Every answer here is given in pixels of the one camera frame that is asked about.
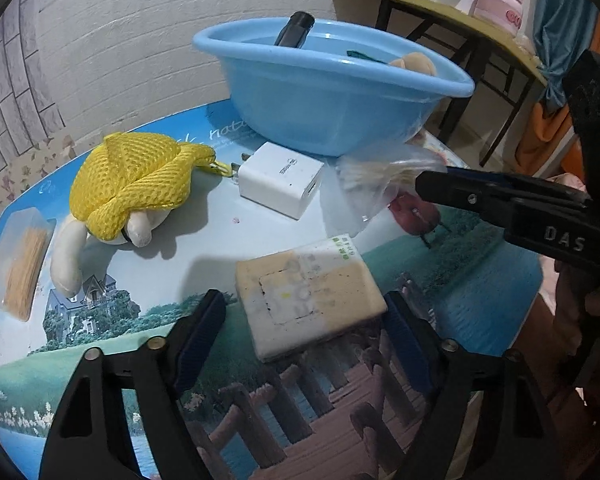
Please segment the wooden side table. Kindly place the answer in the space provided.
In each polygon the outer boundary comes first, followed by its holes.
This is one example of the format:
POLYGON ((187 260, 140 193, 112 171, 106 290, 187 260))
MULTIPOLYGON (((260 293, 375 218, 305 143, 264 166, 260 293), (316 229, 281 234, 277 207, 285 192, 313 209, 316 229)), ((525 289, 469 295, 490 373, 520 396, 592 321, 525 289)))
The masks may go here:
POLYGON ((451 50, 452 62, 464 64, 465 72, 476 84, 483 84, 512 108, 495 140, 479 160, 479 165, 484 166, 513 125, 533 85, 547 84, 540 71, 540 63, 504 30, 431 0, 379 0, 375 27, 385 32, 392 14, 396 12, 414 16, 420 21, 406 36, 408 40, 426 38, 451 50), (463 37, 463 44, 456 48, 434 38, 429 33, 434 26, 463 37))

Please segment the white power adapter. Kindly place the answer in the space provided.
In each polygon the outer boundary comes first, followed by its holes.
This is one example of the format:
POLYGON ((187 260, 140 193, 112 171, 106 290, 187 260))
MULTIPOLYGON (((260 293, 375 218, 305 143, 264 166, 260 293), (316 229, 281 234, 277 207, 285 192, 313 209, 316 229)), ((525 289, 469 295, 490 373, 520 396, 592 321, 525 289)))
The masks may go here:
POLYGON ((265 142, 232 163, 242 198, 299 220, 322 182, 324 162, 265 142))

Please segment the white plush toy yellow net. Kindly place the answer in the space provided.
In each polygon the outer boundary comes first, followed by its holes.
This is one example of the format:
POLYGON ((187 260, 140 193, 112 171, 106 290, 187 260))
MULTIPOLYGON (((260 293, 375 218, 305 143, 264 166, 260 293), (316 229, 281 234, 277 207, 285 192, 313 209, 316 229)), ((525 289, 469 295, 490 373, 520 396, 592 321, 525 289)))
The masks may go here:
POLYGON ((108 245, 149 245, 152 232, 188 200, 196 170, 233 174, 206 144, 152 132, 105 136, 70 188, 69 214, 50 257, 55 288, 76 296, 83 282, 81 254, 91 238, 108 245))

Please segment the light blue plastic basin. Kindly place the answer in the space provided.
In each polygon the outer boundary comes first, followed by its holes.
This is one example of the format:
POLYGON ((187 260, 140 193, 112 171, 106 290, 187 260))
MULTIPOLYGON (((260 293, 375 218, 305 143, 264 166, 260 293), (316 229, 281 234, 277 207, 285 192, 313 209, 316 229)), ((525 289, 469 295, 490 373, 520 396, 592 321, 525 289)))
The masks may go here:
POLYGON ((338 157, 382 140, 411 139, 446 98, 474 81, 421 44, 382 30, 318 20, 303 46, 277 47, 286 18, 248 18, 197 32, 194 47, 220 62, 240 118, 266 140, 338 157), (363 52, 386 65, 348 58, 363 52))

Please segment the black tube bottle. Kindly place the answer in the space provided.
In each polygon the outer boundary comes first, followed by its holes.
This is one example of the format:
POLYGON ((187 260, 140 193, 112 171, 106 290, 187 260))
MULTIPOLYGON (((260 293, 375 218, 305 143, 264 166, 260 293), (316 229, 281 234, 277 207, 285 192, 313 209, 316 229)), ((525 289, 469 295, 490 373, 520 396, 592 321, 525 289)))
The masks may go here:
POLYGON ((294 12, 277 35, 274 44, 277 47, 301 48, 314 23, 314 16, 308 12, 294 12))

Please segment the red small object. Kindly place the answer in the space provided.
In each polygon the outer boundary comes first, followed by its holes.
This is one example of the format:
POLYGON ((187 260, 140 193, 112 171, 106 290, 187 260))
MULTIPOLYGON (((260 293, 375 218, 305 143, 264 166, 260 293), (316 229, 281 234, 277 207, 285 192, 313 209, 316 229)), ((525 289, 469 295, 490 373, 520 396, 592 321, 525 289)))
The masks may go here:
POLYGON ((441 221, 440 212, 434 204, 411 193, 399 195, 390 202, 388 208, 396 223, 407 234, 414 236, 430 233, 441 221))

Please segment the dark green packet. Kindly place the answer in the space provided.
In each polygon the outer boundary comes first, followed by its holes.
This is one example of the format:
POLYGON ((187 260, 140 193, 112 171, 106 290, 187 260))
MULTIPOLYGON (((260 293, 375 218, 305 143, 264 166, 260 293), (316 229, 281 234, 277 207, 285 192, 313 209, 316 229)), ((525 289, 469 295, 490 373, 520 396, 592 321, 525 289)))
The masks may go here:
POLYGON ((386 65, 387 62, 380 60, 379 58, 373 58, 370 55, 367 55, 363 52, 358 52, 355 50, 347 50, 347 57, 348 58, 356 58, 357 60, 362 60, 362 61, 368 61, 368 62, 374 62, 374 63, 379 63, 379 64, 384 64, 386 65))

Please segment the pink water bottle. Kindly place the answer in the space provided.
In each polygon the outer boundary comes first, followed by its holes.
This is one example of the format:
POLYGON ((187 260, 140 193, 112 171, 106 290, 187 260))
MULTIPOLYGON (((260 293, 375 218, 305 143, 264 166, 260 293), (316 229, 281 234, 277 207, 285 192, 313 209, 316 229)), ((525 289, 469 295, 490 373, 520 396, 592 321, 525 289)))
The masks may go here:
POLYGON ((515 37, 524 17, 524 0, 474 0, 470 14, 515 37))

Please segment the clear box of toothpicks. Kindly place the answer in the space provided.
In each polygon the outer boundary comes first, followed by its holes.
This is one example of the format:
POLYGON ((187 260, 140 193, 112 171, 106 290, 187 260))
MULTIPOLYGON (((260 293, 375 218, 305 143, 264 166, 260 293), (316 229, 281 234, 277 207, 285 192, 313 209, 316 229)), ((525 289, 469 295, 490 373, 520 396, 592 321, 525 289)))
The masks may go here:
POLYGON ((55 223, 35 207, 11 214, 0 236, 0 309, 27 322, 55 223))

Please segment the clear bag of cotton swabs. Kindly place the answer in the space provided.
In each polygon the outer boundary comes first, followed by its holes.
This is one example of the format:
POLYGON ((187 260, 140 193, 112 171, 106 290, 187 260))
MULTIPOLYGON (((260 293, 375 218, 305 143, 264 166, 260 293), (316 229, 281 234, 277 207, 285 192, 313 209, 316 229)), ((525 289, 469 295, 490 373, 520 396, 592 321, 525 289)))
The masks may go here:
POLYGON ((326 234, 358 235, 424 171, 445 172, 444 158, 411 143, 365 145, 326 162, 320 203, 326 234))

